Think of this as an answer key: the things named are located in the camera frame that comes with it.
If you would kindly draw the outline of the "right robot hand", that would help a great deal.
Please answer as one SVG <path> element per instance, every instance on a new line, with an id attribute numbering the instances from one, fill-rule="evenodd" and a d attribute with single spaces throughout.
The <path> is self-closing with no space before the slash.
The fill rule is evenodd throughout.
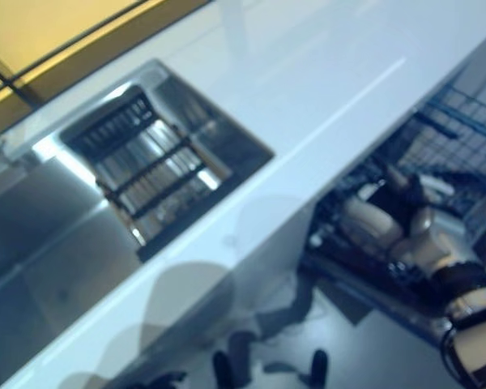
<path id="1" fill-rule="evenodd" d="M 404 173 L 393 165 L 384 170 L 384 184 L 369 198 L 369 202 L 387 213 L 408 235 L 412 218 L 425 205 L 422 186 L 415 174 Z"/>

